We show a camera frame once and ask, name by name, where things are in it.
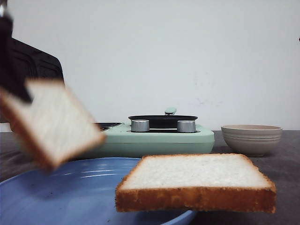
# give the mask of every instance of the white backdrop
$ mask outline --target white backdrop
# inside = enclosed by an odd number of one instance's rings
[[[97,121],[196,115],[300,129],[299,0],[9,0]]]

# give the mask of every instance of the bread slice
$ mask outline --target bread slice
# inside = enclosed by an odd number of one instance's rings
[[[30,79],[28,104],[0,90],[1,113],[24,141],[29,153],[47,170],[104,142],[93,118],[58,79]]]
[[[275,212],[273,182],[241,154],[143,157],[116,188],[119,212],[230,210]]]

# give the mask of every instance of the silver knob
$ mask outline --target silver knob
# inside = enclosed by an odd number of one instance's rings
[[[196,123],[194,120],[179,120],[177,121],[177,131],[180,133],[196,132]]]
[[[132,132],[147,132],[149,131],[149,120],[132,120],[131,121]]]

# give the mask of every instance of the gray table surface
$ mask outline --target gray table surface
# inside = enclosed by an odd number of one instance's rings
[[[231,153],[221,131],[215,131],[212,153]],[[0,180],[6,180],[35,168],[32,160],[19,150],[13,133],[0,133]],[[280,144],[271,154],[251,157],[260,171],[276,184],[275,214],[262,212],[199,212],[192,225],[300,225],[300,131],[284,131]]]

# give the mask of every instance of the ceramic bowl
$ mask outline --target ceramic bowl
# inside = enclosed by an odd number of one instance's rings
[[[265,125],[225,125],[221,127],[226,144],[247,156],[263,156],[279,143],[282,128]]]

